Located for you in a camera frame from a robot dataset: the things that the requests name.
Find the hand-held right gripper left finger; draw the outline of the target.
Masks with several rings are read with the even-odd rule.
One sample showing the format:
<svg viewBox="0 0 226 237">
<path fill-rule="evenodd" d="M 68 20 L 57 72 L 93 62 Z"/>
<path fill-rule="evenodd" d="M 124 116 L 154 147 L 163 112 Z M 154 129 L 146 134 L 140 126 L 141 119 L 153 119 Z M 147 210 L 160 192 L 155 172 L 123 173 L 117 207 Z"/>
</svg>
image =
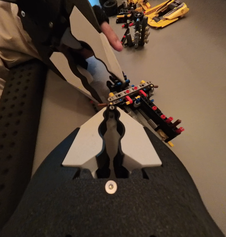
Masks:
<svg viewBox="0 0 226 237">
<path fill-rule="evenodd" d="M 97 178 L 96 171 L 101 164 L 98 157 L 105 147 L 103 137 L 99 134 L 99 126 L 104 121 L 103 114 L 106 110 L 103 108 L 80 126 L 62 166 L 88 169 L 93 178 Z"/>
</svg>

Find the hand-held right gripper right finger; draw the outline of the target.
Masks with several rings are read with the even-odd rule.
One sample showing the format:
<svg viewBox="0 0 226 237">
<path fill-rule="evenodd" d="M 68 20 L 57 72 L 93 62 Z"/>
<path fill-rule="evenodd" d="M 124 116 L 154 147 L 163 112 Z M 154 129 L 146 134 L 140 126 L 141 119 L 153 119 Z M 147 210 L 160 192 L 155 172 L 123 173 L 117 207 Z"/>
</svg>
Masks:
<svg viewBox="0 0 226 237">
<path fill-rule="evenodd" d="M 123 126 L 119 141 L 119 148 L 123 153 L 122 166 L 129 173 L 135 169 L 161 166 L 162 161 L 144 127 L 121 108 L 117 107 L 116 111 L 119 113 L 117 121 Z"/>
</svg>

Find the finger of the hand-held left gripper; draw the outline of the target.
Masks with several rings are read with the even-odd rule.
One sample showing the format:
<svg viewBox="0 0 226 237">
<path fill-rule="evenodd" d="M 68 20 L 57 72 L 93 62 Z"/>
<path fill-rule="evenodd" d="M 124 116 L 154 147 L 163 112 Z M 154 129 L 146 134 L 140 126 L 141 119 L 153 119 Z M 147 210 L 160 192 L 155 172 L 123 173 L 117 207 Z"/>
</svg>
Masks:
<svg viewBox="0 0 226 237">
<path fill-rule="evenodd" d="M 76 65 L 73 60 L 70 60 L 69 64 L 67 57 L 62 52 L 53 52 L 50 60 L 71 86 L 94 102 L 102 103 L 97 92 L 89 84 L 93 77 L 86 69 Z"/>
<path fill-rule="evenodd" d="M 121 81 L 121 84 L 125 84 L 123 72 L 106 36 L 99 33 L 76 6 L 73 7 L 69 20 L 71 33 L 76 40 L 86 43 L 107 71 Z"/>
</svg>

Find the black grey toy brick chassis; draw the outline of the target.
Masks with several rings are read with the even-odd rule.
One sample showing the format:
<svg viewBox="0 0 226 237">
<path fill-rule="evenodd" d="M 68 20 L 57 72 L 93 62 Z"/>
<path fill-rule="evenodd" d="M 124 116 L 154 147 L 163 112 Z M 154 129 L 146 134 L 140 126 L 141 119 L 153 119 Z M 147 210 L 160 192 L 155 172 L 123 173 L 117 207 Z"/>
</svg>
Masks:
<svg viewBox="0 0 226 237">
<path fill-rule="evenodd" d="M 153 131 L 159 136 L 161 141 L 169 147 L 173 147 L 171 142 L 179 136 L 185 129 L 180 127 L 181 120 L 173 122 L 173 117 L 168 117 L 155 105 L 154 90 L 158 85 L 151 81 L 141 80 L 138 85 L 130 84 L 130 80 L 123 74 L 125 85 L 113 76 L 109 76 L 106 85 L 109 88 L 108 103 L 94 105 L 90 100 L 95 112 L 98 112 L 99 107 L 108 107 L 111 113 L 120 108 L 129 114 L 132 118 L 138 121 L 143 126 L 148 124 Z"/>
</svg>

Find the black toy brick engine assembly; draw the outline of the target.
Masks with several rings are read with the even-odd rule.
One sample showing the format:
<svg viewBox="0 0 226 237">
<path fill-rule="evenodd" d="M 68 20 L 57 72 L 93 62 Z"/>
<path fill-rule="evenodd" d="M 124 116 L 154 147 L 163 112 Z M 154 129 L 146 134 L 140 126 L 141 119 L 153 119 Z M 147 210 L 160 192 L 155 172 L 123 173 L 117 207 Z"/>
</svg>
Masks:
<svg viewBox="0 0 226 237">
<path fill-rule="evenodd" d="M 136 12 L 131 15 L 133 16 L 133 21 L 123 25 L 126 31 L 121 39 L 121 44 L 137 49 L 139 46 L 143 47 L 145 43 L 148 43 L 148 36 L 150 35 L 147 25 L 148 17 L 144 16 L 143 12 Z M 130 34 L 130 27 L 134 28 L 133 38 Z"/>
</svg>

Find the person's left forearm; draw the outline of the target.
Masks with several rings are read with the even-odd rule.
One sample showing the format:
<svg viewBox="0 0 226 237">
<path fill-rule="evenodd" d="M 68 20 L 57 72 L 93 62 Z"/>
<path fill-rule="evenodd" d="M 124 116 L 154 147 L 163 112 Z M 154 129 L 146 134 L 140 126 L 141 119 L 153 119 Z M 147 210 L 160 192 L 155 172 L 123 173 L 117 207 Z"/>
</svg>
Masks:
<svg viewBox="0 0 226 237">
<path fill-rule="evenodd" d="M 0 68 L 11 68 L 40 56 L 17 15 L 16 4 L 0 1 Z"/>
</svg>

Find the grey desk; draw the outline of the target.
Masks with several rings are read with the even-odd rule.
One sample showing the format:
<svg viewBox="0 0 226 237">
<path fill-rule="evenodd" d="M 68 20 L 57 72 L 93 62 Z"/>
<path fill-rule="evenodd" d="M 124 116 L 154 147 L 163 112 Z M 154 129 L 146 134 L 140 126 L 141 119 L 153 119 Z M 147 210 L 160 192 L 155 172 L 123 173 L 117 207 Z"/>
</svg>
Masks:
<svg viewBox="0 0 226 237">
<path fill-rule="evenodd" d="M 141 50 L 115 55 L 132 84 L 151 79 L 155 104 L 185 129 L 171 150 L 184 164 L 226 236 L 226 1 L 184 0 L 182 19 L 150 29 Z M 32 174 L 94 110 L 88 99 L 49 71 Z"/>
</svg>

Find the person's left hand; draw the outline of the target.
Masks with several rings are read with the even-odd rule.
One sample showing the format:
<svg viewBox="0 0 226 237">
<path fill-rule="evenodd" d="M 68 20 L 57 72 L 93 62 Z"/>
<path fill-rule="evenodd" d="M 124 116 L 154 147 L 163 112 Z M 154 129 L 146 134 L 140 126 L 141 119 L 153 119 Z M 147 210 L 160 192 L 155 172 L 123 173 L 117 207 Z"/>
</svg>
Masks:
<svg viewBox="0 0 226 237">
<path fill-rule="evenodd" d="M 101 25 L 101 30 L 103 34 L 106 36 L 109 44 L 112 46 L 114 50 L 117 52 L 121 52 L 123 50 L 122 43 L 120 42 L 118 36 L 113 31 L 111 26 L 108 24 L 108 22 L 104 21 Z"/>
</svg>

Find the black toy tyre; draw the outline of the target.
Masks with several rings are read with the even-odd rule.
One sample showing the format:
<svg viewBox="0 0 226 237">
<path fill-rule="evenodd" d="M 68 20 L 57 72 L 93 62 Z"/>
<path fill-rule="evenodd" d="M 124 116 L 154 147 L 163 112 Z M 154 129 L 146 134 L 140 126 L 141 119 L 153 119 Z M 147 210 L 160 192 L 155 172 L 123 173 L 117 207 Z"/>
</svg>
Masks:
<svg viewBox="0 0 226 237">
<path fill-rule="evenodd" d="M 118 13 L 118 5 L 116 0 L 108 0 L 103 4 L 103 10 L 109 17 L 116 16 Z"/>
</svg>

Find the yellow black toy brick subassembly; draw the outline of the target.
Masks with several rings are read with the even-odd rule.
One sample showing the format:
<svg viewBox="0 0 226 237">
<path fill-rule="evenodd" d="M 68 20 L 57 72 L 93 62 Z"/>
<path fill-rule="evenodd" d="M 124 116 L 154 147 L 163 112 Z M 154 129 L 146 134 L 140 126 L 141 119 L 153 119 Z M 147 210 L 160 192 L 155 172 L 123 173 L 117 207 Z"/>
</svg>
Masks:
<svg viewBox="0 0 226 237">
<path fill-rule="evenodd" d="M 118 7 L 116 24 L 122 24 L 122 28 L 129 28 L 136 21 L 142 21 L 146 10 L 150 8 L 148 0 L 125 0 Z"/>
</svg>

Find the dark perforated panel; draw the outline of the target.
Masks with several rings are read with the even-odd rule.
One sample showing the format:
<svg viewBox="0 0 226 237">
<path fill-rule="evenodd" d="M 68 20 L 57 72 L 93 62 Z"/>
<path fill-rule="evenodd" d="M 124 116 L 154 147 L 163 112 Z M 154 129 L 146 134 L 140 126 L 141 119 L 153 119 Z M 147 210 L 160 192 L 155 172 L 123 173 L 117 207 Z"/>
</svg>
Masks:
<svg viewBox="0 0 226 237">
<path fill-rule="evenodd" d="M 47 70 L 38 59 L 12 67 L 0 98 L 0 230 L 31 179 Z"/>
</svg>

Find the large yellow toy car panel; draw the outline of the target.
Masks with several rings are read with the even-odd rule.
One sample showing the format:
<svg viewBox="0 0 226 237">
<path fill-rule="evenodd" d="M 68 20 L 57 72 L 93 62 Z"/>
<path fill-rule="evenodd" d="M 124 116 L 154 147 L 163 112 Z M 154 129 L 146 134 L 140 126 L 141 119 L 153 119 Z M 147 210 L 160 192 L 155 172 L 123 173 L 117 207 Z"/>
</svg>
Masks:
<svg viewBox="0 0 226 237">
<path fill-rule="evenodd" d="M 187 5 L 180 0 L 167 0 L 145 11 L 147 23 L 153 28 L 164 28 L 189 12 Z"/>
</svg>

